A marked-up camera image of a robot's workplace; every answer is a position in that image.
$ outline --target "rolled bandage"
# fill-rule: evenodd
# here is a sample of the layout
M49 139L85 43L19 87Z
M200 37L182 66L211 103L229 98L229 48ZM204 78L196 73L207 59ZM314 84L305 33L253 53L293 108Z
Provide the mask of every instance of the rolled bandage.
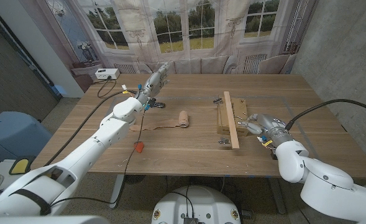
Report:
M188 127L189 122L188 122L188 112L187 111L180 112L180 115L178 117L178 124L182 128L187 128Z

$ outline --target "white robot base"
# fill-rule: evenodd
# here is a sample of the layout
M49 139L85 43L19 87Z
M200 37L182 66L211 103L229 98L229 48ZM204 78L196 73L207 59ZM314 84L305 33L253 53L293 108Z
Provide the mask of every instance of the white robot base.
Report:
M187 186L176 189L173 192L164 196L155 206L151 219L152 224L240 224L237 207L228 197L217 190L210 187L192 185L189 186L188 193ZM192 207L183 195L186 195L191 200Z

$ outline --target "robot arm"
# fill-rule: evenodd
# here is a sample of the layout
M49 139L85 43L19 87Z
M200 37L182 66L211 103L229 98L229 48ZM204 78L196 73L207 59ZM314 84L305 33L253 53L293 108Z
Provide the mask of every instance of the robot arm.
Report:
M354 184L352 177L329 164L308 158L308 151L285 129L284 122L268 114L254 114L240 122L253 134L263 134L275 146L283 179L304 183L301 198L315 210L336 218L366 220L366 188Z
M53 202L71 197L83 176L103 152L123 139L152 97L168 83L163 65L151 75L135 95L117 104L100 123L99 129L60 162L28 172L0 195L0 216L58 215L68 200L50 207Z

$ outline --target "white box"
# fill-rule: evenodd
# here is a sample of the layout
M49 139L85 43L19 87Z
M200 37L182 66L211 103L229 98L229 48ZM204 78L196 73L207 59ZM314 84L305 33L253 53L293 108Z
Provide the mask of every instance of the white box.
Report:
M107 79L111 76L111 79L117 79L119 77L119 70L117 68L100 68L96 72L96 77L98 79Z

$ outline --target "orange object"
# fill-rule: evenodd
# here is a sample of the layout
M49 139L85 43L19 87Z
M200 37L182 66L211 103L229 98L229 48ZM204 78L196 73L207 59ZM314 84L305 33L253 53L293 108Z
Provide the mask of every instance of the orange object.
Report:
M134 143L134 148L138 153L141 153L143 151L144 148L144 143L143 142L135 142Z

